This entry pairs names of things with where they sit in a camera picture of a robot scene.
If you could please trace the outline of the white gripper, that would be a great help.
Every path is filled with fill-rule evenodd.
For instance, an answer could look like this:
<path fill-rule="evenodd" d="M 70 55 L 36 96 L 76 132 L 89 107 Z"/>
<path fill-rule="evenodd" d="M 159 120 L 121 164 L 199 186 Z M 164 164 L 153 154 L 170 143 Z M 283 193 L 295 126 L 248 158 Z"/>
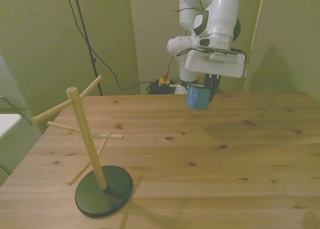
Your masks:
<path fill-rule="evenodd" d="M 241 78 L 244 72 L 245 60 L 246 56 L 242 53 L 223 51 L 205 53 L 192 50 L 187 55 L 185 69 L 205 74 L 204 88 L 211 88 L 211 102 L 219 91 L 221 76 Z"/>

